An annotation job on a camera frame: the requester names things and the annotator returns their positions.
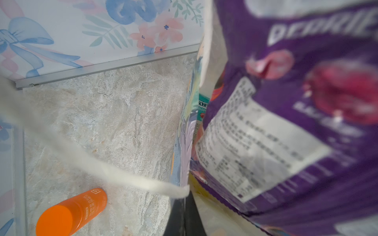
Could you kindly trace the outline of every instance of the purple package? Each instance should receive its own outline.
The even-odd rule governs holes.
[[[272,235],[378,235],[376,1],[215,6],[228,62],[191,172]]]

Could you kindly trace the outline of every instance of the white cord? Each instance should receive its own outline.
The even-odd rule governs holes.
[[[200,87],[205,82],[206,72],[210,62],[211,40],[213,35],[213,2],[212,0],[205,1],[204,9],[204,36],[203,36],[203,56],[201,66]]]
[[[30,105],[19,98],[9,81],[2,77],[0,77],[0,111],[2,116],[4,115],[9,121],[15,125],[23,126],[28,132],[54,149],[64,161],[88,174],[114,184],[134,186],[172,198],[185,198],[189,195],[188,185],[179,187],[171,183],[139,176],[93,158],[80,146],[46,127],[41,119],[35,116]]]

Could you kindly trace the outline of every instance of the floral wallpaper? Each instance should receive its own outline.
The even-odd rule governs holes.
[[[198,44],[204,0],[0,0],[0,75],[18,80]]]
[[[0,236],[14,235],[12,130],[0,118]]]

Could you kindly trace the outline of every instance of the orange bottle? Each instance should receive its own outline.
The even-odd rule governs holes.
[[[107,200],[104,190],[94,188],[56,204],[38,219],[36,235],[73,235],[105,209]]]

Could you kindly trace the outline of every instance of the pink flower pattern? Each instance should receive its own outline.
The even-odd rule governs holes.
[[[162,52],[162,51],[165,51],[165,49],[167,49],[168,45],[164,45],[164,46],[161,46],[161,47],[156,47],[155,48],[155,52]]]
[[[156,20],[154,31],[159,34],[158,43],[163,44],[169,39],[171,43],[180,42],[183,39],[178,29],[183,29],[182,18],[172,18],[169,14],[162,13]]]
[[[139,33],[132,33],[129,37],[138,41],[136,46],[140,49],[144,49],[144,46],[154,48],[156,45],[153,40],[154,34],[149,30],[147,23],[142,23],[139,26]]]

